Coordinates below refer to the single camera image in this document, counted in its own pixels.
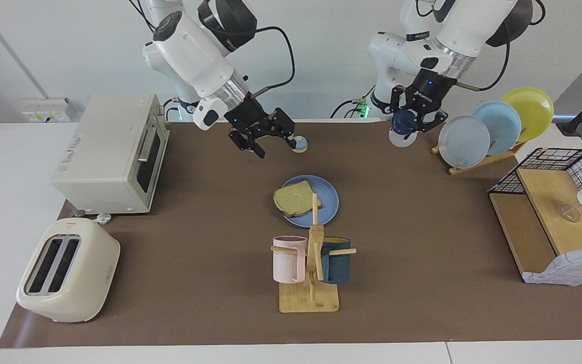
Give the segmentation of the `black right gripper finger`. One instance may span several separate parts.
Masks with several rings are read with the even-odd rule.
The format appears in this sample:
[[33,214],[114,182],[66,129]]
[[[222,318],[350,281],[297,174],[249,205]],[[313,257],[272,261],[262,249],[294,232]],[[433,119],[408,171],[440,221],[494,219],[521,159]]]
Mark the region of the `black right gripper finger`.
[[275,108],[273,113],[268,115],[268,120],[269,134],[284,139],[292,150],[296,149],[297,142],[294,139],[295,123],[293,120],[281,108]]
[[235,143],[236,147],[241,151],[249,150],[254,152],[259,158],[263,159],[265,157],[265,150],[261,148],[256,143],[254,138],[245,138],[243,134],[240,133],[237,129],[230,129],[229,130],[229,138]]

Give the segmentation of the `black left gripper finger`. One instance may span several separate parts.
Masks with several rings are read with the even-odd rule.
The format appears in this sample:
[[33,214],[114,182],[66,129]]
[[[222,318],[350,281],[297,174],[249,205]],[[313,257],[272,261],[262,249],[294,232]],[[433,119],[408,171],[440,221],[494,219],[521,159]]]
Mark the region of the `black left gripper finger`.
[[[393,87],[392,91],[391,91],[391,101],[390,101],[390,112],[393,115],[396,115],[399,112],[402,111],[409,111],[409,112],[413,112],[413,110],[411,110],[411,104],[410,104],[410,100],[409,97],[411,96],[411,92],[413,91],[413,87],[412,86],[395,86]],[[401,97],[405,96],[406,97],[406,101],[401,104]]]
[[434,110],[432,107],[416,107],[414,108],[414,111],[416,113],[417,122],[415,131],[421,133],[427,133],[448,119],[448,113],[441,108]]

